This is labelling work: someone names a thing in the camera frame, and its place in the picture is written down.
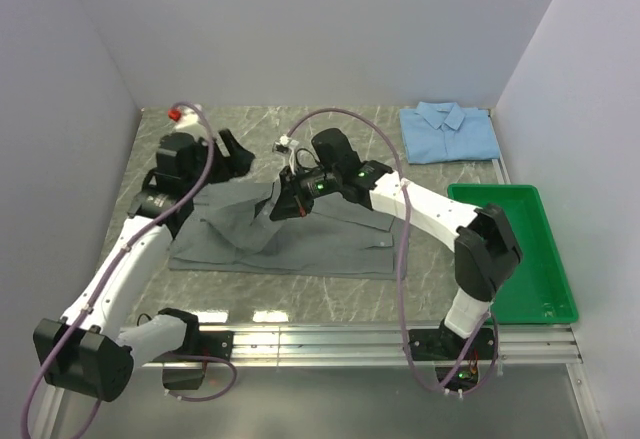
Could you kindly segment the grey long sleeve shirt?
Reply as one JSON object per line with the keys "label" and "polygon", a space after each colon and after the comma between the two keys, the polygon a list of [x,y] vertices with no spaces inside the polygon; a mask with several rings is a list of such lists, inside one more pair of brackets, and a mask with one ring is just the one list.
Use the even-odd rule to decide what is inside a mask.
{"label": "grey long sleeve shirt", "polygon": [[272,222],[272,183],[204,188],[169,253],[172,270],[392,280],[403,223],[338,194],[304,218]]}

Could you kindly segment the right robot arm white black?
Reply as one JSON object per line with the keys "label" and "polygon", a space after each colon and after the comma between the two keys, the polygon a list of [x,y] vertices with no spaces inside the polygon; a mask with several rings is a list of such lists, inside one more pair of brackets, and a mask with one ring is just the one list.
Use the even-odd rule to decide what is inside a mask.
{"label": "right robot arm white black", "polygon": [[297,159],[297,141],[283,135],[275,142],[274,151],[285,155],[288,164],[279,174],[280,192],[271,220],[305,217],[316,199],[338,194],[349,203],[402,219],[440,241],[454,254],[458,286],[443,320],[440,344],[449,357],[465,357],[476,344],[474,329],[523,259],[504,210],[494,204],[457,202],[379,161],[363,161],[337,128],[318,133],[312,147],[316,165],[305,168]]}

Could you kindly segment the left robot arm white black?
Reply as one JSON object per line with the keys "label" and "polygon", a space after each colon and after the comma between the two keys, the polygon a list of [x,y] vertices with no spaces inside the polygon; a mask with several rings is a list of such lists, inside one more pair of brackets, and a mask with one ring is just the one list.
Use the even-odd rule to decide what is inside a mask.
{"label": "left robot arm white black", "polygon": [[140,326],[122,328],[134,299],[194,211],[189,192],[249,172],[254,154],[227,129],[220,130],[219,137],[225,152],[185,132],[161,138],[156,166],[134,196],[103,265],[59,319],[43,319],[34,330],[47,384],[112,402],[133,371],[156,358],[228,363],[233,333],[207,339],[198,317],[186,311],[165,308]]}

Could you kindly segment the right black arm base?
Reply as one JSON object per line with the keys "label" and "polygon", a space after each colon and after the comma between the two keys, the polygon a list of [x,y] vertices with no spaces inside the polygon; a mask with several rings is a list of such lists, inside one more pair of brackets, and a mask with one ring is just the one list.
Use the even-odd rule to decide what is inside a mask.
{"label": "right black arm base", "polygon": [[[459,338],[441,324],[438,329],[410,329],[409,342],[412,360],[421,362],[452,362],[459,358],[467,341]],[[446,390],[459,396],[477,389],[496,368],[499,341],[495,331],[482,327],[466,350],[464,359],[448,383]]]}

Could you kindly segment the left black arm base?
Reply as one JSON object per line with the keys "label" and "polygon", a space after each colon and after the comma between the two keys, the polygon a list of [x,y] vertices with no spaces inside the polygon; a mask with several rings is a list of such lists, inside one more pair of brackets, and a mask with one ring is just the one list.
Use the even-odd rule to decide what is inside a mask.
{"label": "left black arm base", "polygon": [[232,355],[234,333],[232,331],[200,332],[194,346],[164,354],[161,362],[162,384],[169,392],[196,391],[204,385],[209,369],[208,361],[198,361],[195,366],[179,367],[188,357],[214,357],[229,362]]}

